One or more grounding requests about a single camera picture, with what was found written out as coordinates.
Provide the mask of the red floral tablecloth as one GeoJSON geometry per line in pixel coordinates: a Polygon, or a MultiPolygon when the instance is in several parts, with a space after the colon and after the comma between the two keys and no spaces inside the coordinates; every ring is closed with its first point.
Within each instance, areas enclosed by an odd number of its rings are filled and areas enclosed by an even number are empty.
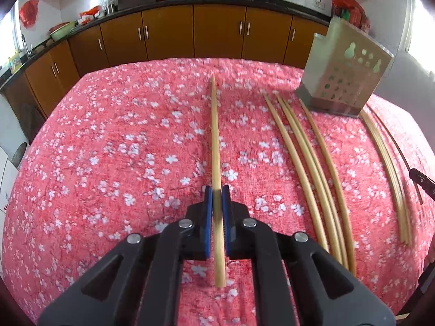
{"type": "MultiPolygon", "coordinates": [[[[84,76],[55,108],[24,158],[8,202],[4,283],[24,313],[42,310],[128,234],[182,218],[211,181],[210,83],[219,98],[222,181],[233,200],[277,232],[313,234],[304,192],[263,97],[285,99],[308,137],[317,127],[349,210],[358,278],[393,311],[413,292],[434,235],[405,164],[380,126],[403,181],[411,244],[398,236],[389,182],[357,118],[314,113],[295,91],[302,70],[228,59],[138,62],[84,76]]],[[[434,154],[405,110],[372,96],[409,166],[434,175],[434,154]]]]}

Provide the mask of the beige perforated utensil holder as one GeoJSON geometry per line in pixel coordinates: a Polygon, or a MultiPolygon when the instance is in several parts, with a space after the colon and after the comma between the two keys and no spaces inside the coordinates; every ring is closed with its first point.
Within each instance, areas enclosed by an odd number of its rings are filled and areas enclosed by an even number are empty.
{"type": "Polygon", "coordinates": [[[334,17],[326,35],[314,34],[296,94],[310,110],[357,118],[393,58],[374,38],[334,17]]]}

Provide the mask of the lower kitchen cabinets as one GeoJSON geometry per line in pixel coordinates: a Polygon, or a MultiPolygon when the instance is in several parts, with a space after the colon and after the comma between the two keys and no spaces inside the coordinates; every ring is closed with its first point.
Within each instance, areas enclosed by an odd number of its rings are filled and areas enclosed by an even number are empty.
{"type": "Polygon", "coordinates": [[[1,95],[28,140],[85,74],[168,58],[223,57],[305,67],[314,34],[328,24],[299,13],[229,4],[184,4],[134,12],[53,43],[27,61],[1,95]]]}

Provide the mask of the red bags and bottles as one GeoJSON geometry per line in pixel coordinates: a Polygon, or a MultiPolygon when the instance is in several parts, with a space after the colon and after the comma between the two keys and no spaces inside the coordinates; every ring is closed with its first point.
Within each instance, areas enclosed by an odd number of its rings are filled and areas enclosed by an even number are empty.
{"type": "Polygon", "coordinates": [[[370,20],[365,10],[355,0],[332,0],[331,17],[336,16],[369,33],[370,20]]]}

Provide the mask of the yellow dish soap bottle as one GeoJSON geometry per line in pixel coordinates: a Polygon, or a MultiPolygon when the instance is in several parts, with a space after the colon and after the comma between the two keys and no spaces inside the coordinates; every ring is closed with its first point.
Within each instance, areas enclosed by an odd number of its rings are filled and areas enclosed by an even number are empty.
{"type": "Polygon", "coordinates": [[[22,66],[19,52],[16,51],[13,56],[8,58],[8,60],[10,65],[10,72],[11,74],[15,74],[22,66]]]}

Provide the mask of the window right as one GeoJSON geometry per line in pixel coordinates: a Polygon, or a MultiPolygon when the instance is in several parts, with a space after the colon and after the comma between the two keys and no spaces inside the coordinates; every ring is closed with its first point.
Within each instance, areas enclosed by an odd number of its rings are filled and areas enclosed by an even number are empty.
{"type": "Polygon", "coordinates": [[[414,0],[408,54],[429,74],[434,73],[434,16],[414,0]]]}

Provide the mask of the red plastic bag on wall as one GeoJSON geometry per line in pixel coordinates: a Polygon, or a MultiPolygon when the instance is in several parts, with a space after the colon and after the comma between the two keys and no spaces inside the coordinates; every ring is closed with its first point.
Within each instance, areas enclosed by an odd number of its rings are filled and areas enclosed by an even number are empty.
{"type": "Polygon", "coordinates": [[[23,27],[29,29],[36,23],[39,0],[28,0],[19,9],[19,19],[23,27]]]}

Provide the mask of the green basin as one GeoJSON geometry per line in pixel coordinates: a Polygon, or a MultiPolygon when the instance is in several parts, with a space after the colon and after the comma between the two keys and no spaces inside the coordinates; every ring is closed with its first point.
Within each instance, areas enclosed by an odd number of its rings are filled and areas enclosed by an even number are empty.
{"type": "Polygon", "coordinates": [[[75,27],[76,21],[63,23],[50,33],[50,38],[53,39],[53,41],[58,41],[66,37],[75,27]]]}

